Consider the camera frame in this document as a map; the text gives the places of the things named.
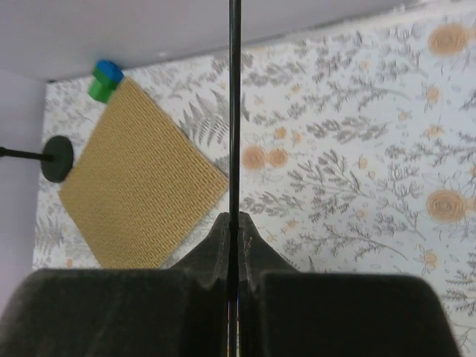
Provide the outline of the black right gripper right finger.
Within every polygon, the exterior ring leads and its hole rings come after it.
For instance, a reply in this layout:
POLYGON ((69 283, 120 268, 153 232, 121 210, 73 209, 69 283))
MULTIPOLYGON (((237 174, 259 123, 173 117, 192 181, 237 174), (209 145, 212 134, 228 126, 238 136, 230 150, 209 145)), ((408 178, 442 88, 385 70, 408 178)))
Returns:
POLYGON ((239 216, 242 356, 458 356, 434 290, 398 274, 300 272, 239 216))

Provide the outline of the thin black tent pole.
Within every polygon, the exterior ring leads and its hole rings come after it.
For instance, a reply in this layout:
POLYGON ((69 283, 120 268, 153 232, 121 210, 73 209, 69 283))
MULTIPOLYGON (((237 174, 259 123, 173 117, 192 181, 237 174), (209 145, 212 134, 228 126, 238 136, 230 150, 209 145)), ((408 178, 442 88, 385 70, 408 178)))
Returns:
POLYGON ((228 265, 229 300, 229 352, 237 354, 237 316, 238 316, 238 233, 239 233, 239 154, 241 118, 241 25, 242 11, 240 0, 229 1, 229 231, 230 250, 228 265))

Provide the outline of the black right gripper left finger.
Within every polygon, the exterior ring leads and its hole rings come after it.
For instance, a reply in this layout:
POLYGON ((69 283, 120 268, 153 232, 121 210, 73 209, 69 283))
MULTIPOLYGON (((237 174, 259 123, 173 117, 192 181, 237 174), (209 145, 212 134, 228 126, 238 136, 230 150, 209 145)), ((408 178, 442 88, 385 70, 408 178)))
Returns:
POLYGON ((168 269, 40 269, 1 317, 3 356, 225 356, 228 215, 168 269))

